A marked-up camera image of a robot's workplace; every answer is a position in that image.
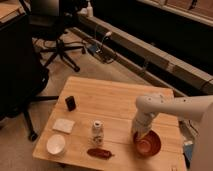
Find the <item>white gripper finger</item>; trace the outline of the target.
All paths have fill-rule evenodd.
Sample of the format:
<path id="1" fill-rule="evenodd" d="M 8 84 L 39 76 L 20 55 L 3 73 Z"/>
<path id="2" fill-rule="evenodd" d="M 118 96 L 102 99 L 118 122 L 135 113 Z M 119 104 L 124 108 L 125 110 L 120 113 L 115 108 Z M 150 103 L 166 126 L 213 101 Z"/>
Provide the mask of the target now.
<path id="1" fill-rule="evenodd" d="M 141 134 L 140 137 L 139 137 L 139 140 L 140 140 L 140 139 L 143 139 L 147 134 L 148 134 L 148 133 Z"/>

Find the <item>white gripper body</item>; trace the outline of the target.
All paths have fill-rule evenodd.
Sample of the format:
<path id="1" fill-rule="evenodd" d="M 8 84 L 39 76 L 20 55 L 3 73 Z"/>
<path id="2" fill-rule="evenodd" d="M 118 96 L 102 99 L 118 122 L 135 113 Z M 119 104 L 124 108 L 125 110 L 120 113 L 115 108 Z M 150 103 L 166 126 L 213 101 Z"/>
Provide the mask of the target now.
<path id="1" fill-rule="evenodd" d="M 141 134 L 148 133 L 151 130 L 152 121 L 153 118 L 151 116 L 135 116 L 132 121 L 131 133 L 136 137 L 140 137 Z"/>

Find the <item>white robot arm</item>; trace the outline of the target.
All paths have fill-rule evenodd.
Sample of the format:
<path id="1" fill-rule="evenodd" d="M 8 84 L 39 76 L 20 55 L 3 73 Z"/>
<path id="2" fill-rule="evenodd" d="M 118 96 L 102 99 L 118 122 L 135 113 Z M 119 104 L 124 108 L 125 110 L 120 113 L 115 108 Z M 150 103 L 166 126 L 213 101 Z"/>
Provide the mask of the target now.
<path id="1" fill-rule="evenodd" d="M 132 121 L 136 140 L 144 138 L 151 130 L 153 119 L 159 113 L 171 114 L 200 123 L 190 169 L 213 171 L 213 95 L 163 99 L 145 95 L 136 98 L 137 112 Z"/>

